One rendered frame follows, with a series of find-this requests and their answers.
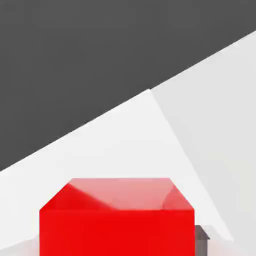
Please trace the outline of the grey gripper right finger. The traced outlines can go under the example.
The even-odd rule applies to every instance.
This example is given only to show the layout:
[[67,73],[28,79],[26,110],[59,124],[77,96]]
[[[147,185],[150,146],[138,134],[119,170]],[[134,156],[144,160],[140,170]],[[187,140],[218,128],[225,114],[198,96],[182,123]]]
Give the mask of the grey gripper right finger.
[[256,244],[242,248],[224,239],[213,226],[195,225],[195,256],[256,256]]

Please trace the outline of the small red cube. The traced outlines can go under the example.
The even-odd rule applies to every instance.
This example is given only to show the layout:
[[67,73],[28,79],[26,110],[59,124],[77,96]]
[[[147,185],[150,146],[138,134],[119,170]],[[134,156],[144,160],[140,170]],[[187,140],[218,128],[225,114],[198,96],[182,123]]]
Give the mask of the small red cube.
[[169,178],[74,178],[39,211],[39,256],[195,256],[195,211]]

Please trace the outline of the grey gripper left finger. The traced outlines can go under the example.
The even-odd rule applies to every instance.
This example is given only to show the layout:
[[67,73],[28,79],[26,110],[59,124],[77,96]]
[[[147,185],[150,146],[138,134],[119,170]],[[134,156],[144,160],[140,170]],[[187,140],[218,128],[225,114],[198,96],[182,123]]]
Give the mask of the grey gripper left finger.
[[1,249],[0,256],[40,256],[39,238],[25,240]]

